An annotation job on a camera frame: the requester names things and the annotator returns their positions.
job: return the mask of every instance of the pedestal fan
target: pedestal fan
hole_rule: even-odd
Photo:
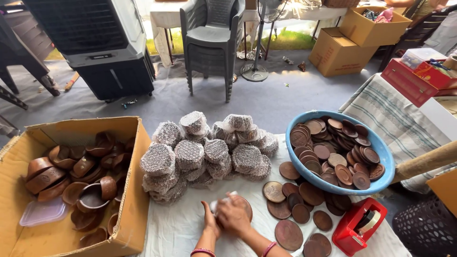
[[[246,80],[260,82],[268,77],[268,70],[258,64],[263,25],[275,22],[284,10],[286,3],[287,0],[257,0],[257,12],[260,16],[259,35],[257,37],[254,64],[246,64],[241,68],[241,76]]]

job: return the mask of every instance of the air cooler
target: air cooler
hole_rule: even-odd
[[[152,95],[155,71],[131,0],[23,2],[98,99]]]

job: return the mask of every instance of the bangle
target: bangle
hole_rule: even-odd
[[[214,254],[214,252],[208,250],[208,249],[204,249],[204,248],[197,248],[197,249],[194,249],[193,251],[191,251],[191,256],[194,254],[194,253],[198,253],[198,252],[204,252],[204,253],[207,253],[209,254],[210,256],[212,257],[216,257],[216,255]]]
[[[276,242],[271,242],[271,244],[270,244],[270,245],[265,249],[265,251],[263,252],[262,257],[265,257],[265,256],[268,254],[268,252],[269,252],[269,251],[273,248],[273,246],[275,246],[275,245],[276,245]]]

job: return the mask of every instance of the red tape dispenser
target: red tape dispenser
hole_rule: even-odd
[[[332,236],[333,243],[347,256],[365,249],[387,214],[387,209],[375,199],[368,197],[354,203],[343,216]]]

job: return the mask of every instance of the air cooler vent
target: air cooler vent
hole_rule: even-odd
[[[110,51],[128,45],[110,0],[29,0],[26,5],[63,54]]]

